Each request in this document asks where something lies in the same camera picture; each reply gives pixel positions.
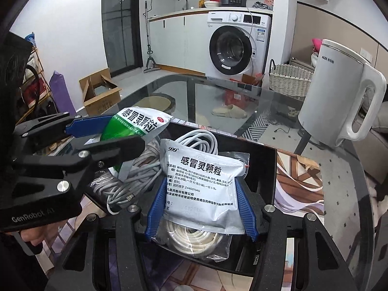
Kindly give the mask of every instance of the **green medicine packet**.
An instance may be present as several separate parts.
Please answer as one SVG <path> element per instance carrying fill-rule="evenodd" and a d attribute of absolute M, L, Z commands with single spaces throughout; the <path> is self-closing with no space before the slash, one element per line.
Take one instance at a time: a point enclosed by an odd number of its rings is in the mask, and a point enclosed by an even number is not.
<path fill-rule="evenodd" d="M 101 141 L 139 135 L 145 144 L 156 138 L 171 121 L 172 116 L 152 108 L 127 107 L 112 117 L 101 135 Z M 125 181 L 132 161 L 116 165 L 119 179 Z"/>

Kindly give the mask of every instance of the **electric kettle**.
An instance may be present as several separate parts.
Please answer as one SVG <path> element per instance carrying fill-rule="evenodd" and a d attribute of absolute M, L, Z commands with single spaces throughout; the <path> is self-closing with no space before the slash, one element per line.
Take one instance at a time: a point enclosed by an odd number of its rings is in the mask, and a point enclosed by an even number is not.
<path fill-rule="evenodd" d="M 373 100 L 360 129 L 354 132 L 352 124 L 367 87 L 374 88 Z M 337 42 L 323 40 L 299 122 L 327 146 L 339 146 L 344 139 L 362 140 L 372 127 L 386 89 L 385 77 L 366 59 Z"/>

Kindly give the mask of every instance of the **slipper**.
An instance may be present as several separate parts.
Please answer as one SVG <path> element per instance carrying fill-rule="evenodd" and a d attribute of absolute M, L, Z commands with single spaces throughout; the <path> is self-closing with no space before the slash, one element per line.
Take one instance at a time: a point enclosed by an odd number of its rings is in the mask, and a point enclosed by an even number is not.
<path fill-rule="evenodd" d="M 236 105 L 227 105 L 224 107 L 214 108 L 211 112 L 214 116 L 229 118 L 246 118 L 247 113 Z"/>

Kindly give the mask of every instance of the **glass table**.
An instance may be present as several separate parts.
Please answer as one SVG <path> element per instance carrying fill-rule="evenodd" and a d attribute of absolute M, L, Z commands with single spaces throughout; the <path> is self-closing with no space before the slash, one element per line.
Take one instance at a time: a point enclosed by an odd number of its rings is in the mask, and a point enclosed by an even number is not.
<path fill-rule="evenodd" d="M 212 114 L 214 108 L 226 103 L 241 107 L 246 117 Z M 168 75 L 125 97 L 105 113 L 114 114 L 125 107 L 142 104 L 163 106 L 162 110 L 177 119 L 288 152 L 304 145 L 297 117 L 302 102 L 256 86 L 192 75 Z M 89 138 L 72 139 L 59 154 L 79 149 Z M 350 141 L 335 149 L 309 141 L 300 153 L 319 164 L 324 225 L 359 290 L 365 290 L 374 252 L 374 225 L 368 187 L 356 151 Z"/>

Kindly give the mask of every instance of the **kitchen counter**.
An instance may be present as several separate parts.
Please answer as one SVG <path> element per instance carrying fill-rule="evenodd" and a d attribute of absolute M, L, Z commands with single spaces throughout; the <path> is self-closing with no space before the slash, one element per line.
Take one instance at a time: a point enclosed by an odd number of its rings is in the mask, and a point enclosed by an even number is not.
<path fill-rule="evenodd" d="M 252 13 L 261 13 L 261 14 L 269 14 L 272 15 L 274 12 L 269 10 L 269 9 L 257 9 L 257 8 L 249 8 L 249 10 Z M 208 13 L 210 11 L 239 11 L 239 12 L 247 12 L 247 8 L 242 8 L 238 6 L 221 6 L 217 8 L 201 8 L 201 9 L 187 9 L 183 11 L 177 11 L 177 12 L 172 12 L 168 14 L 163 14 L 163 15 L 157 15 L 153 16 L 149 19 L 150 22 L 156 21 L 156 20 L 162 20 L 164 18 L 169 18 L 169 17 L 176 17 L 176 16 L 182 16 L 182 15 L 191 15 L 191 14 L 203 14 L 203 13 Z"/>

